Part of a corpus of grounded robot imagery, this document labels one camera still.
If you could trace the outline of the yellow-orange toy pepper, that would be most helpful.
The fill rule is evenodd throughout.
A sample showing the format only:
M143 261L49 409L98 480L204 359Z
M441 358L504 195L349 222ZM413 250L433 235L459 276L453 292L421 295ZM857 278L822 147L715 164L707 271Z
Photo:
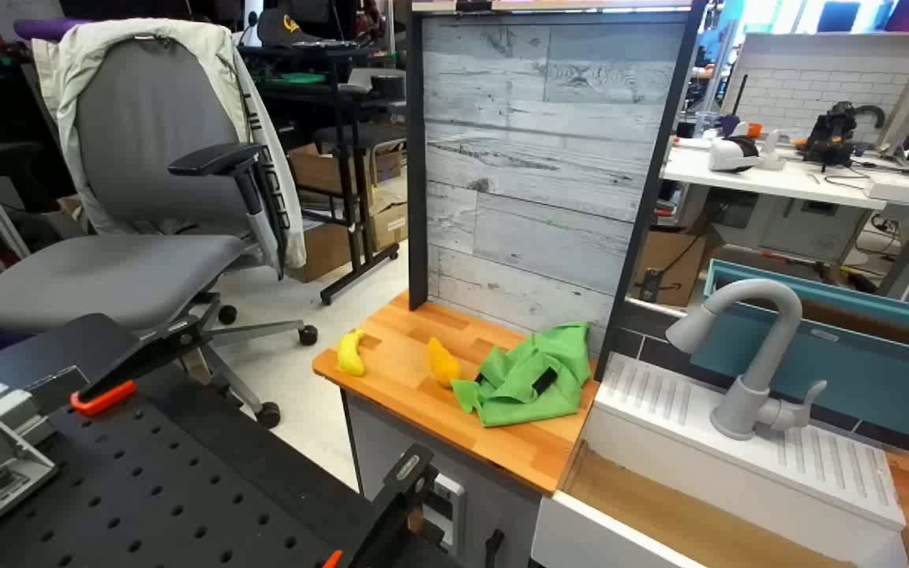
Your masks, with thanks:
M451 384L461 375L459 358L439 337L425 345L425 358L430 358L430 372L439 384Z

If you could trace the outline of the grey toy faucet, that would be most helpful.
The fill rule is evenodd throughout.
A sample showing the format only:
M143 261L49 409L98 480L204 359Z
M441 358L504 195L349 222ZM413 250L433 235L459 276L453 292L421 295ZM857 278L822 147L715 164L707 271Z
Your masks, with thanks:
M749 369L730 384L722 401L710 411L710 425L726 439L749 442L758 425L769 431L772 435L786 435L790 431L805 431L810 422L810 409L825 394L828 382L818 378L801 404L772 401L769 384L784 358L791 348L791 337L805 318L805 307L790 284L769 278L744 278L734 284L721 287L704 304L687 311L678 323L667 329L667 341L681 354L694 354L712 323L743 300L765 300L776 311L769 332L765 335L758 354L750 358Z

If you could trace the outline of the grey office chair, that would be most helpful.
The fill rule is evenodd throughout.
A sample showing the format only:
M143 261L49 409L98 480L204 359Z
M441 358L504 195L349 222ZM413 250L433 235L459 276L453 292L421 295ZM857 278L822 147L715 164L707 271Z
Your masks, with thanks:
M87 232L0 271L0 332L108 315L202 351L237 326L226 271L305 265L287 151L230 30L105 19L32 58Z

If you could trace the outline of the grey wood backsplash panel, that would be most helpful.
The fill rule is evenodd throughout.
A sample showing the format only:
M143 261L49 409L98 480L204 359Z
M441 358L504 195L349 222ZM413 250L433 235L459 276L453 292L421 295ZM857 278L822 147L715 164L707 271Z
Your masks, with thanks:
M411 300L599 351L649 215L704 0L418 8Z

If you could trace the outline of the teal storage bin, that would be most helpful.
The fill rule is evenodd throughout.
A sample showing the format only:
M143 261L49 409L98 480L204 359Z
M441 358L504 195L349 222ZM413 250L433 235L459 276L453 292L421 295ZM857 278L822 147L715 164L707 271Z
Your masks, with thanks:
M767 278L791 287L805 318L784 358L772 391L805 399L825 378L822 409L909 435L909 304L712 259L704 295Z

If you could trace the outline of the yellow toy banana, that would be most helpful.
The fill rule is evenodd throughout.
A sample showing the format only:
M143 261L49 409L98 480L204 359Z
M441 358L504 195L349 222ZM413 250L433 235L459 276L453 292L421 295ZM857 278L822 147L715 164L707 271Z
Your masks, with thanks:
M347 332L338 341L338 369L347 372L347 375L358 375L358 378L367 375L367 363L364 363L359 345L364 345L364 332L359 329Z

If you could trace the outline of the white desk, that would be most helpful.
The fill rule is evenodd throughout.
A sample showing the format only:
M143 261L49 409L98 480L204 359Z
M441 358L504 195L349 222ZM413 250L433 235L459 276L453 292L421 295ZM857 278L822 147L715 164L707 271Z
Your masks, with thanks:
M786 159L778 171L750 168L721 173L697 140L668 149L664 181L707 192L749 195L750 210L715 222L722 240L799 259L842 261L875 213L898 210L909 219L909 173L878 168L822 168Z

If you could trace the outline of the white toy sink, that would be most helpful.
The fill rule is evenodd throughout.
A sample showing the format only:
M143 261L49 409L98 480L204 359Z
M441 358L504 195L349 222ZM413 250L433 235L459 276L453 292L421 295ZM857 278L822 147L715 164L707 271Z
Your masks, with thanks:
M905 568L905 517L887 455L825 425L734 442L712 431L721 394L701 382L610 358L583 442L810 553L854 568Z

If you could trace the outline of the green cloth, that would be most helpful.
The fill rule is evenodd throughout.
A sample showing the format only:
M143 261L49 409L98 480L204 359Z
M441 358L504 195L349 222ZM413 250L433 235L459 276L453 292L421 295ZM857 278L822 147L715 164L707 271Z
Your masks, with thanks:
M493 348L473 378L451 382L459 409L485 431L570 418L589 378L586 335L586 323L568 323Z

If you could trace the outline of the cardboard box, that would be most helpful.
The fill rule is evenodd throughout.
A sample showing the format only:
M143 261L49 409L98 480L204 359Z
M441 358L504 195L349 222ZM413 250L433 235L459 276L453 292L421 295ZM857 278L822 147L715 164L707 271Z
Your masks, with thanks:
M303 206L305 265L299 280L349 261L349 243L367 236L372 252L406 236L404 147L381 142L364 171L342 178L338 159L315 142L287 151Z

